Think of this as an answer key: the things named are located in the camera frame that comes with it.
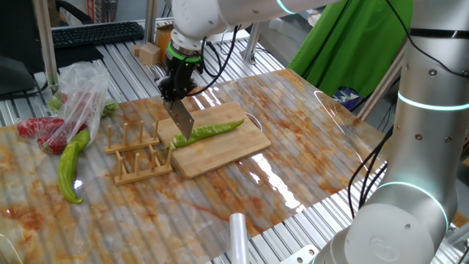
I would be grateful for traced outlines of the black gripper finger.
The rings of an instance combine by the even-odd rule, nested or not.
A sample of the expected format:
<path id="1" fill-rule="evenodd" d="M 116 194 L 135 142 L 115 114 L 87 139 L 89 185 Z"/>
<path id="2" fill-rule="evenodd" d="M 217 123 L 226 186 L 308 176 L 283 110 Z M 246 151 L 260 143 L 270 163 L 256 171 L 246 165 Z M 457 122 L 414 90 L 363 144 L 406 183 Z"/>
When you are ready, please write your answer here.
<path id="1" fill-rule="evenodd" d="M 180 96 L 180 100 L 182 100 L 185 97 L 188 97 L 195 88 L 197 88 L 195 84 L 189 84 L 187 86 L 178 87 L 178 90 L 179 90 L 178 94 Z"/>
<path id="2" fill-rule="evenodd" d="M 171 78 L 162 78 L 157 85 L 161 97 L 166 102 L 173 102 L 179 99 L 179 93 Z"/>

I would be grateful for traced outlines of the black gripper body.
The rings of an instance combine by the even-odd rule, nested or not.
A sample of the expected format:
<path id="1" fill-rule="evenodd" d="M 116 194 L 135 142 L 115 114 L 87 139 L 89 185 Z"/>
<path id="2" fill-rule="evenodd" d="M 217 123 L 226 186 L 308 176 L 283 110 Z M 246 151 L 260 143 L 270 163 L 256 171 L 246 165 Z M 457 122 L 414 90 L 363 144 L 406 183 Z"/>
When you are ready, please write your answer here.
<path id="1" fill-rule="evenodd" d="M 200 57 L 183 57 L 166 55 L 167 77 L 163 81 L 164 90 L 192 90 L 196 87 L 192 73 L 200 65 Z"/>

